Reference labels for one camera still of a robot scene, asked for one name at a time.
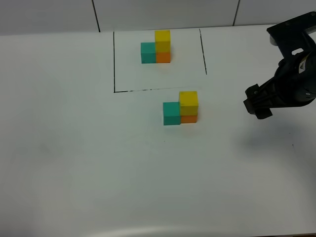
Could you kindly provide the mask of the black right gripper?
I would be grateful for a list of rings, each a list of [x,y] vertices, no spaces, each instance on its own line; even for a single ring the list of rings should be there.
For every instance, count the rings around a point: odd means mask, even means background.
[[[272,116],[272,108],[302,107],[309,104],[309,57],[293,55],[282,59],[275,75],[259,86],[249,87],[244,105],[257,119]]]

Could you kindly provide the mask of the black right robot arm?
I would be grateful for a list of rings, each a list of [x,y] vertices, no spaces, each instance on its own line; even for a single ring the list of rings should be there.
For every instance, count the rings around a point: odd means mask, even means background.
[[[272,116],[272,108],[302,107],[316,98],[316,53],[301,52],[282,59],[275,75],[246,91],[244,105],[257,119]]]

